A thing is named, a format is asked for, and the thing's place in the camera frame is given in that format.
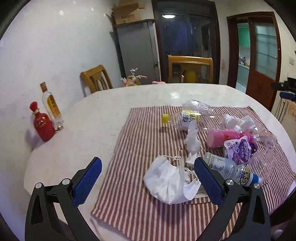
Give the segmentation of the blue cap plastic bottle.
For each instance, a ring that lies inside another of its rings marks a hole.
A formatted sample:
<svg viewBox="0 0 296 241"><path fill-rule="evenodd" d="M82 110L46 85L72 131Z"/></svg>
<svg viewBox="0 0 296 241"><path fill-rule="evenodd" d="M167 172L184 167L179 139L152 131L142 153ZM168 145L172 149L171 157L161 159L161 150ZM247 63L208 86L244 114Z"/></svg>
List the blue cap plastic bottle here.
<svg viewBox="0 0 296 241"><path fill-rule="evenodd" d="M210 169L218 171L225 179L232 179L241 186L250 187L255 183L263 184L263 179L252 173L246 165L236 165L234 161L206 152L204 161Z"/></svg>

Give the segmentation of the purple grape jelly pouch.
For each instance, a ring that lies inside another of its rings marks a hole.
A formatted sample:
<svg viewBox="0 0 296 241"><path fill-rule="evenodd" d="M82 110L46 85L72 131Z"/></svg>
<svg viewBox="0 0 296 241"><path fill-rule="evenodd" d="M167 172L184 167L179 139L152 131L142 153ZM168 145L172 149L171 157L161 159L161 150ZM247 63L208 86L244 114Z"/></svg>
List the purple grape jelly pouch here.
<svg viewBox="0 0 296 241"><path fill-rule="evenodd" d="M252 156L258 151L256 143L249 143L248 137L227 140L223 144L224 157L234 161L237 165L248 164Z"/></svg>

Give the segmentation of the white face mask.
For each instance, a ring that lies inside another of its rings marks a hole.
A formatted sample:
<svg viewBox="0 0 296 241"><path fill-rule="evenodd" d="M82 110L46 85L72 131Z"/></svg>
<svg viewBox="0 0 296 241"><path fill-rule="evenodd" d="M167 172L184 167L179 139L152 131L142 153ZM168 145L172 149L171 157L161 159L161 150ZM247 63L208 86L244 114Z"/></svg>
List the white face mask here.
<svg viewBox="0 0 296 241"><path fill-rule="evenodd" d="M201 187L195 172L185 167L180 156L157 156L143 181L154 198L168 205L193 200Z"/></svg>

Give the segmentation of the pink yogurt bottle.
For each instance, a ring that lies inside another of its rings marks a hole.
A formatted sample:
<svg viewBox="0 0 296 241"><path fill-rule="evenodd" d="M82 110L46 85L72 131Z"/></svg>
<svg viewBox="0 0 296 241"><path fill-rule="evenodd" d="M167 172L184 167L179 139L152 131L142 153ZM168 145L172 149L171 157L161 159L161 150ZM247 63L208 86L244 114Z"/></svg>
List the pink yogurt bottle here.
<svg viewBox="0 0 296 241"><path fill-rule="evenodd" d="M236 140L246 136L249 143L255 140L251 133L238 133L235 130L214 130L210 129L207 132L207 145L210 148L222 147L225 141Z"/></svg>

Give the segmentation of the white tissue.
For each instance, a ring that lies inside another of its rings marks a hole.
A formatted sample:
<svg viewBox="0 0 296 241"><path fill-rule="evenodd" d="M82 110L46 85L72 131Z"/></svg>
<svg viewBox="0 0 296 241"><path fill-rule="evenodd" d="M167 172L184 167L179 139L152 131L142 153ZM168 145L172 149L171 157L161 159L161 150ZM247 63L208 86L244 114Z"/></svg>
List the white tissue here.
<svg viewBox="0 0 296 241"><path fill-rule="evenodd" d="M189 167L194 167L194 161L198 157L198 153L201 150L201 142L198 140L198 126L195 121L191 122L188 126L188 133L185 139L185 145L188 151L188 157L186 164Z"/></svg>

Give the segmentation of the yellow cap clear bottle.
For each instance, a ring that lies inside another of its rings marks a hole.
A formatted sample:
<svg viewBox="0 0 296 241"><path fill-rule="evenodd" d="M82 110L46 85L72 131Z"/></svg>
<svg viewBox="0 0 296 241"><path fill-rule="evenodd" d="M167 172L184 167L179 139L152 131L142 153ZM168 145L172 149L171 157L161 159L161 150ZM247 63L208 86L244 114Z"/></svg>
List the yellow cap clear bottle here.
<svg viewBox="0 0 296 241"><path fill-rule="evenodd" d="M196 110L182 109L172 114L163 114L162 123L171 125L179 130L187 131L191 124L197 126L203 113Z"/></svg>

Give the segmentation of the clear plastic bag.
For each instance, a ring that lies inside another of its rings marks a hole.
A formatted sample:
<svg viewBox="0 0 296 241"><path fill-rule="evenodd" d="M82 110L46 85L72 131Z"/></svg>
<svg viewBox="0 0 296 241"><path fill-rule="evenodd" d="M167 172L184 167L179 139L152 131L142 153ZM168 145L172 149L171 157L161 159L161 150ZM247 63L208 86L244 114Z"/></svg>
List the clear plastic bag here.
<svg viewBox="0 0 296 241"><path fill-rule="evenodd" d="M225 129L232 129L238 133L254 135L255 140L252 143L258 145L258 151L252 156L251 162L246 165L263 179L263 183L267 182L275 160L275 148L278 143L276 136L248 115L237 118L226 114L222 118L221 125Z"/></svg>

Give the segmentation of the brown wooden kitchen door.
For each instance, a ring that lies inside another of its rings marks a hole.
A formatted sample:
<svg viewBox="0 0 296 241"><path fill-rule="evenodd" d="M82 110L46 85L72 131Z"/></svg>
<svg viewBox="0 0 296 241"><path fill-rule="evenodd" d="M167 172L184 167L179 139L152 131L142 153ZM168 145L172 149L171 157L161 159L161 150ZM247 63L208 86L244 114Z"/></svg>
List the brown wooden kitchen door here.
<svg viewBox="0 0 296 241"><path fill-rule="evenodd" d="M247 24L250 37L250 64L246 94L269 111L276 91L273 83L280 81L281 42L274 12L257 11L227 17L229 34L229 70L227 85L236 87L239 68L239 24Z"/></svg>

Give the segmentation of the red ceramic liquor bottle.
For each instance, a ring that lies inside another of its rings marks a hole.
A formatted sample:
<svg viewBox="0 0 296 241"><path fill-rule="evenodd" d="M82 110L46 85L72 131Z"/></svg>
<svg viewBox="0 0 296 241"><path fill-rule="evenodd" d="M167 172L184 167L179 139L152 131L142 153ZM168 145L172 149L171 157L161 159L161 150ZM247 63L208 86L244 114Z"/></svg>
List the red ceramic liquor bottle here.
<svg viewBox="0 0 296 241"><path fill-rule="evenodd" d="M30 110L34 115L34 127L43 142L47 142L55 135L53 123L46 113L41 113L36 101L30 104Z"/></svg>

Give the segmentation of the crushed clear plastic bottle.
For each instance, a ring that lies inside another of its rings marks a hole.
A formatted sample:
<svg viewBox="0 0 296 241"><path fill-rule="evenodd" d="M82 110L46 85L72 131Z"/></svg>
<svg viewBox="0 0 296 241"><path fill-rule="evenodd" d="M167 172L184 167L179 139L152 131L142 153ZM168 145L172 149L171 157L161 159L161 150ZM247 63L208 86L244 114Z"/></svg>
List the crushed clear plastic bottle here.
<svg viewBox="0 0 296 241"><path fill-rule="evenodd" d="M194 99L190 99L190 100L185 101L182 104L182 109L198 111L199 113L201 113L203 115L212 116L213 118L222 118L223 117L223 115L217 113L212 106L205 104L203 102L200 102L198 100L194 100Z"/></svg>

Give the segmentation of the clear glass liquor bottle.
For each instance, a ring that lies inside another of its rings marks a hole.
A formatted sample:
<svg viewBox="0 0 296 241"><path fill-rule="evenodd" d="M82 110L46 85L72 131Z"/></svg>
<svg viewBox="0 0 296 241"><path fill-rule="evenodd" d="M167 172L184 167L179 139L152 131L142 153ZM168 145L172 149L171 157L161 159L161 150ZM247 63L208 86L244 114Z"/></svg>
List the clear glass liquor bottle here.
<svg viewBox="0 0 296 241"><path fill-rule="evenodd" d="M46 83L41 83L40 87L43 92L42 101L45 106L45 109L53 123L54 129L57 132L59 132L64 127L64 120L62 118L62 114L56 104L53 94L47 89Z"/></svg>

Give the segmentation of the wooden chair far side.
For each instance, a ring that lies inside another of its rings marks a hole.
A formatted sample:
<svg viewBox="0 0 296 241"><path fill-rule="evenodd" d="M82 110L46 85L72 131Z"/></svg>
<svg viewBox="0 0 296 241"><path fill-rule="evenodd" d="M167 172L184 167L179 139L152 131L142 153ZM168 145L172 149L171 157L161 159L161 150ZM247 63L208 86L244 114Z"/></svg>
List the wooden chair far side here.
<svg viewBox="0 0 296 241"><path fill-rule="evenodd" d="M168 83L214 83L212 58L168 55Z"/></svg>

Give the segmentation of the dark sliding balcony door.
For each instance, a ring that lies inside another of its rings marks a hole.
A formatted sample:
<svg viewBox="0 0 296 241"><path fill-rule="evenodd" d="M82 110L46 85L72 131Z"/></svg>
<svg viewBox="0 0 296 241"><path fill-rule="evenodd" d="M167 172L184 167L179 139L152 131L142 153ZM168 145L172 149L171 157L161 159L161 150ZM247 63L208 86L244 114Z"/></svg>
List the dark sliding balcony door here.
<svg viewBox="0 0 296 241"><path fill-rule="evenodd" d="M220 30L214 1L152 1L162 80L169 77L168 56L213 60L213 83L220 77Z"/></svg>

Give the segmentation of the pink children bicycle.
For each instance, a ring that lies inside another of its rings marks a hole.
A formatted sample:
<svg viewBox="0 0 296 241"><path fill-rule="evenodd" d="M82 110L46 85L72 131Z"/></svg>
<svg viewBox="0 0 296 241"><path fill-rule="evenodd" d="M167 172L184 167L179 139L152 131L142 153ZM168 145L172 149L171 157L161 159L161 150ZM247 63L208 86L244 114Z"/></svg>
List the pink children bicycle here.
<svg viewBox="0 0 296 241"><path fill-rule="evenodd" d="M120 80L122 81L123 87L130 87L130 86L140 86L142 79L147 79L145 75L135 75L138 68L131 68L130 75L128 77L122 77Z"/></svg>

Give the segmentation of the wooden chair by wall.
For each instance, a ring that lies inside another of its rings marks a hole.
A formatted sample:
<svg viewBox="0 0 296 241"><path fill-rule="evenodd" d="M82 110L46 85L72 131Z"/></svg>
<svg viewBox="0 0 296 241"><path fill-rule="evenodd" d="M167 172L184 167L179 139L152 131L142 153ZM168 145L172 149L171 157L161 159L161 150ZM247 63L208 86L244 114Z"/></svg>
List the wooden chair by wall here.
<svg viewBox="0 0 296 241"><path fill-rule="evenodd" d="M80 77L91 94L113 88L110 77L103 65L81 72Z"/></svg>

